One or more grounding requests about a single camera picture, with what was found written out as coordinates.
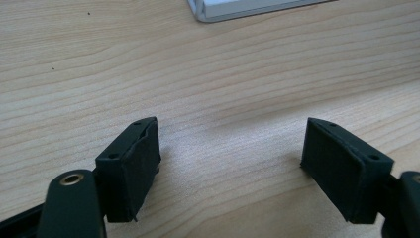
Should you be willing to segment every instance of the white object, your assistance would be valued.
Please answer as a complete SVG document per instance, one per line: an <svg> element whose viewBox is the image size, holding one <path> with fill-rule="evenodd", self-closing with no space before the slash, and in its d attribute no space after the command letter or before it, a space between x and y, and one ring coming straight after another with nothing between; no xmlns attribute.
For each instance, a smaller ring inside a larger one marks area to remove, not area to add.
<svg viewBox="0 0 420 238"><path fill-rule="evenodd" d="M219 22L265 12L301 7L329 0L188 0L201 22Z"/></svg>

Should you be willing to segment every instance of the table surface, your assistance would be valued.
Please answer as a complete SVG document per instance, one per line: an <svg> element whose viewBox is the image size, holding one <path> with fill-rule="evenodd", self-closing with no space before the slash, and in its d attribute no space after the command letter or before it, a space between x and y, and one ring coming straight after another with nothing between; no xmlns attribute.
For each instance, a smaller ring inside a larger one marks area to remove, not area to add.
<svg viewBox="0 0 420 238"><path fill-rule="evenodd" d="M0 220L156 116L160 173L109 237L379 237L299 168L306 120L420 171L420 2L337 1L217 24L185 0L0 3Z"/></svg>

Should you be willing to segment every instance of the wooden table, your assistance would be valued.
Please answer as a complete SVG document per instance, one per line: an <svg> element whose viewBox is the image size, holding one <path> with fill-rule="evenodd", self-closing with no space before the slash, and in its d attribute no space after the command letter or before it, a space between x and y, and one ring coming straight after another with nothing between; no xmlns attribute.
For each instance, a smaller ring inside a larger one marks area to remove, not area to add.
<svg viewBox="0 0 420 238"><path fill-rule="evenodd" d="M109 237L379 237L299 168L308 117L420 171L420 2L342 0L217 24L185 0L0 3L0 220L131 122L159 121L139 222Z"/></svg>

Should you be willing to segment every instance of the wood grain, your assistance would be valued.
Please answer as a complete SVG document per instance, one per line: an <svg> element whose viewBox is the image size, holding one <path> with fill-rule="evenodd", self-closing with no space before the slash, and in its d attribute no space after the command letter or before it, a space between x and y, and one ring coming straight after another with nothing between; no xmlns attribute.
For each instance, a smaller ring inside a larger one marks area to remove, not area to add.
<svg viewBox="0 0 420 238"><path fill-rule="evenodd" d="M156 115L162 164L109 237L378 237L299 168L307 117L420 171L420 2L337 1L217 24L175 1L0 3L0 220Z"/></svg>

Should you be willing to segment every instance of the light wood surface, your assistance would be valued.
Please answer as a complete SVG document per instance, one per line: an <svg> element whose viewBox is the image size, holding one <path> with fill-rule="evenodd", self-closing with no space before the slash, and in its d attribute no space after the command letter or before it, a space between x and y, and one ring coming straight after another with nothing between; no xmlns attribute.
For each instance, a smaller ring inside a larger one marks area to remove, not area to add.
<svg viewBox="0 0 420 238"><path fill-rule="evenodd" d="M420 171L420 1L217 24L185 0L0 3L0 220L156 116L160 173L109 237L379 237L299 168L307 117Z"/></svg>

